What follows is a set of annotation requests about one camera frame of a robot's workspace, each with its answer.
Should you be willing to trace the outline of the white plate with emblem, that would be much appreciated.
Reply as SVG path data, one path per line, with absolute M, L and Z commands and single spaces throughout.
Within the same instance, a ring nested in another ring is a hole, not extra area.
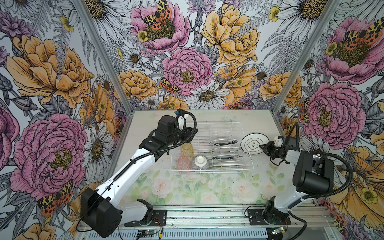
M 253 133 L 245 136 L 240 145 L 241 149 L 250 155 L 257 155 L 263 152 L 263 150 L 260 148 L 260 145 L 265 145 L 269 142 L 269 138 L 260 133 Z

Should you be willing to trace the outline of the green red rimmed plate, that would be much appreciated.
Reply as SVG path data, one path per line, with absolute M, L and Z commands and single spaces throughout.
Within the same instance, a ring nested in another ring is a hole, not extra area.
M 219 138 L 219 139 L 214 139 L 210 141 L 209 144 L 213 146 L 228 146 L 228 145 L 234 145 L 237 142 L 238 140 L 233 138 Z

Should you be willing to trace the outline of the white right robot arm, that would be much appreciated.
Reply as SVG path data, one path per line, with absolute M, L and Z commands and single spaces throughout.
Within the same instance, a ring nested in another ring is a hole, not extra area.
M 293 165 L 295 171 L 293 185 L 282 195 L 273 196 L 266 204 L 263 218 L 269 224 L 282 224 L 288 221 L 288 210 L 314 195 L 331 193 L 334 189 L 334 162 L 320 154 L 311 154 L 300 148 L 296 137 L 278 137 L 274 142 L 260 145 L 261 150 L 271 160 Z

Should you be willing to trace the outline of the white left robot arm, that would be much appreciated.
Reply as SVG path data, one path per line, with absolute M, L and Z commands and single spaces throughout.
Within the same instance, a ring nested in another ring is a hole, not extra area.
M 162 116 L 157 128 L 117 173 L 96 189 L 87 188 L 82 193 L 80 219 L 102 238 L 110 236 L 122 224 L 147 225 L 153 219 L 153 206 L 145 200 L 138 199 L 125 208 L 119 204 L 133 183 L 162 155 L 190 143 L 198 132 L 197 119 L 192 113 L 179 109 L 175 114 L 175 117 Z

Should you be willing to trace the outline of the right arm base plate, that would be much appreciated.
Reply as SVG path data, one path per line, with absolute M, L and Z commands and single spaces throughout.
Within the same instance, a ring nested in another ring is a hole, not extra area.
M 268 226 L 268 225 L 291 225 L 291 219 L 288 214 L 277 212 L 266 213 L 265 209 L 249 209 L 247 216 L 251 226 Z

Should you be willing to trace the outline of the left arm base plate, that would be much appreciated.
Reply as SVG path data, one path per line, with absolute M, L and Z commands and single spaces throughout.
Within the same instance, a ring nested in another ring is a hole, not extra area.
M 142 221 L 132 221 L 129 223 L 125 223 L 125 227 L 158 227 L 161 225 L 162 227 L 166 226 L 167 223 L 167 210 L 153 210 L 152 218 L 146 223 L 144 220 Z

